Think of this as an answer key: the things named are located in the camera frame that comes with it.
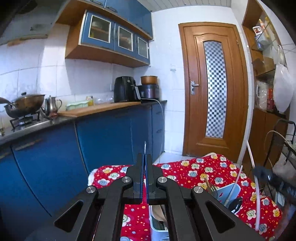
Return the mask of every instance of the wok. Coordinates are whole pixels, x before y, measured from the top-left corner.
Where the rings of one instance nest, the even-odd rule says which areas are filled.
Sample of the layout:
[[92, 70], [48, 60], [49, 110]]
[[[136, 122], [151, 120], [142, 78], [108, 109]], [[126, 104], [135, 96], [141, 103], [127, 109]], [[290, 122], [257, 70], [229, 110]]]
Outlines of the wok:
[[19, 118], [25, 115], [34, 114], [43, 104], [45, 95], [22, 93], [20, 97], [10, 102], [0, 97], [0, 104], [4, 106], [6, 113], [11, 118]]

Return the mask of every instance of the blue cabinet door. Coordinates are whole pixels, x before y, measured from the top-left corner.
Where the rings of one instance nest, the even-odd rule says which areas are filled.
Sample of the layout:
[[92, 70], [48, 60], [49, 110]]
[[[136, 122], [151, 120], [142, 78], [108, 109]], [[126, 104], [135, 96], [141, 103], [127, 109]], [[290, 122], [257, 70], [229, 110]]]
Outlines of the blue cabinet door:
[[143, 9], [143, 30], [153, 37], [151, 12], [145, 7]]
[[12, 150], [29, 187], [51, 215], [87, 187], [73, 123], [29, 136]]
[[155, 161], [164, 151], [164, 120], [159, 104], [152, 105], [152, 160]]
[[131, 57], [136, 56], [135, 34], [117, 23], [115, 24], [114, 50]]
[[152, 154], [152, 136], [149, 129], [151, 129], [151, 105], [132, 108], [131, 133], [134, 162], [138, 153], [144, 153], [145, 141], [146, 153]]
[[87, 11], [82, 23], [81, 44], [114, 50], [114, 22]]
[[106, 8], [128, 20], [130, 16], [129, 1], [130, 0], [106, 0]]
[[88, 173], [103, 165], [133, 164], [131, 121], [128, 110], [114, 110], [76, 122]]
[[24, 180], [10, 148], [0, 151], [0, 211], [15, 241], [23, 241], [50, 218]]
[[136, 36], [136, 59], [150, 64], [149, 42], [139, 35]]
[[129, 1], [129, 8], [130, 8], [130, 17], [129, 21], [139, 28], [143, 29], [143, 16], [144, 16], [144, 9], [145, 8], [141, 3], [137, 0], [130, 0]]

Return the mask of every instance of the spoon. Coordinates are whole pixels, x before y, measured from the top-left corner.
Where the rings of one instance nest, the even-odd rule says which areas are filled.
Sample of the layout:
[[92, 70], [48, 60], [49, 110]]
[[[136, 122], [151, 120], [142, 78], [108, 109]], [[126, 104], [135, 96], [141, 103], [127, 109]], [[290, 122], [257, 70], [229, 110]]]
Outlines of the spoon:
[[236, 199], [234, 199], [230, 204], [228, 209], [232, 212], [232, 213], [236, 213], [240, 207], [242, 206], [242, 197], [238, 197]]

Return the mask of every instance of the white tube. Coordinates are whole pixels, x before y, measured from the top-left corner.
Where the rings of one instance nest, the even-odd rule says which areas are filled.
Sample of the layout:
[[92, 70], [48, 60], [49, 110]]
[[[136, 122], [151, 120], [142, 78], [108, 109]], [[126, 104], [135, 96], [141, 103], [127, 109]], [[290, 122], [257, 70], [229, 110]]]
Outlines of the white tube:
[[[247, 147], [248, 147], [248, 151], [249, 151], [249, 155], [251, 158], [251, 163], [252, 163], [252, 167], [253, 169], [255, 168], [255, 163], [254, 163], [254, 158], [251, 152], [251, 148], [249, 145], [249, 142], [247, 140]], [[255, 179], [255, 185], [256, 185], [256, 223], [255, 223], [255, 230], [258, 231], [259, 230], [259, 221], [260, 221], [260, 193], [259, 193], [259, 183], [258, 183], [258, 179], [256, 176], [254, 176]]]

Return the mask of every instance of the white plastic bag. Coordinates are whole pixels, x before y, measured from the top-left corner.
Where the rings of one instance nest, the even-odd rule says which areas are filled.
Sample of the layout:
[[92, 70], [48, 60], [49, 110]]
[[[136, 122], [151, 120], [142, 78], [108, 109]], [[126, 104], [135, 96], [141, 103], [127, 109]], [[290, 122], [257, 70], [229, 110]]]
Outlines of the white plastic bag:
[[274, 75], [274, 103], [279, 112], [285, 112], [294, 93], [294, 86], [288, 69], [282, 64], [276, 65]]

